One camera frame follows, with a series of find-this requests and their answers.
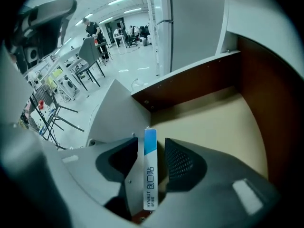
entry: black plastic part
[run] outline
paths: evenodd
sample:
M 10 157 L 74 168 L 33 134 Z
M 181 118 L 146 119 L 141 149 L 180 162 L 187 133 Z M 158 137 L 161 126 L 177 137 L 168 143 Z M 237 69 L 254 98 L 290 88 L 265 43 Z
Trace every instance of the black plastic part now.
M 108 201 L 104 207 L 120 217 L 132 220 L 132 216 L 128 207 L 127 195 L 125 193 L 125 185 L 122 183 L 117 197 Z
M 165 139 L 165 159 L 169 170 L 167 192 L 189 191 L 206 175 L 204 158 L 170 138 Z
M 108 180 L 122 183 L 137 159 L 138 138 L 104 152 L 96 159 L 96 168 Z
M 131 220 L 132 216 L 128 208 L 124 180 L 137 159 L 137 150 L 138 138 L 132 138 L 116 148 L 102 153 L 95 162 L 98 171 L 108 181 L 122 184 L 118 196 L 108 201 L 104 207 L 127 220 Z

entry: blue label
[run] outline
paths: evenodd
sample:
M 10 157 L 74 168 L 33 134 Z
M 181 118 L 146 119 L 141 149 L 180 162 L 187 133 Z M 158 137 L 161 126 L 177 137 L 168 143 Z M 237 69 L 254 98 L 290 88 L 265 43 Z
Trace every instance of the blue label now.
M 144 131 L 144 155 L 156 150 L 156 129 Z

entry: person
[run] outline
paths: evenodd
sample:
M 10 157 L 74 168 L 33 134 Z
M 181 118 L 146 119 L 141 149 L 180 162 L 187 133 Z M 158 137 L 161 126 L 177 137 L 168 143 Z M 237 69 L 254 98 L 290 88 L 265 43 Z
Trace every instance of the person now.
M 134 29 L 134 35 L 138 36 L 139 35 L 139 29 L 136 26 L 133 26 Z
M 133 26 L 130 25 L 129 30 L 128 30 L 128 35 L 133 34 Z
M 121 32 L 120 32 L 120 28 L 119 28 L 119 27 L 117 27 L 117 29 L 116 29 L 116 30 L 114 30 L 113 37 L 119 36 L 119 35 L 120 35 L 120 33 L 121 33 Z M 119 44 L 120 44 L 120 39 L 115 38 L 115 40 L 116 40 L 116 42 L 117 42 L 118 47 L 120 47 L 120 46 L 119 46 Z
M 87 34 L 89 34 L 89 36 L 95 35 L 94 39 L 97 39 L 97 42 L 99 44 L 104 42 L 103 34 L 96 22 L 91 22 L 87 18 L 83 18 L 82 22 L 86 25 L 86 32 L 87 32 Z M 108 50 L 107 50 L 106 46 L 103 45 L 103 46 L 101 46 L 101 48 L 102 48 L 103 52 L 105 52 L 105 55 L 102 56 L 102 58 L 105 59 L 106 62 L 109 61 L 109 55 L 108 55 Z
M 126 42 L 127 44 L 129 44 L 129 36 L 130 36 L 130 35 L 128 35 L 127 32 L 125 31 L 125 27 L 122 29 L 122 34 L 123 34 L 123 36 L 124 36 L 125 42 Z

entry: wooden panel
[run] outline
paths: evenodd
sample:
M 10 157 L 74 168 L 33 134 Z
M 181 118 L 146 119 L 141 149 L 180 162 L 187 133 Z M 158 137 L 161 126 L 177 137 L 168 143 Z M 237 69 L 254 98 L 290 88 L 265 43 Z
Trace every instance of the wooden panel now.
M 193 67 L 132 95 L 150 112 L 196 99 L 234 83 L 240 54 L 232 54 Z
M 292 68 L 268 49 L 239 37 L 241 68 L 237 89 L 249 105 L 261 131 L 269 180 L 278 188 L 302 145 L 304 82 Z

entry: beige surface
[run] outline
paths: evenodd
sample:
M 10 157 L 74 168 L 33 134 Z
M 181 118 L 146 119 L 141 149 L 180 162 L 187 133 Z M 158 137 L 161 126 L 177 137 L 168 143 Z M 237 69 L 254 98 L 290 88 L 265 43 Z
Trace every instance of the beige surface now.
M 176 105 L 152 114 L 158 150 L 165 137 L 195 143 L 236 156 L 267 177 L 266 152 L 258 125 L 246 101 L 235 88 Z

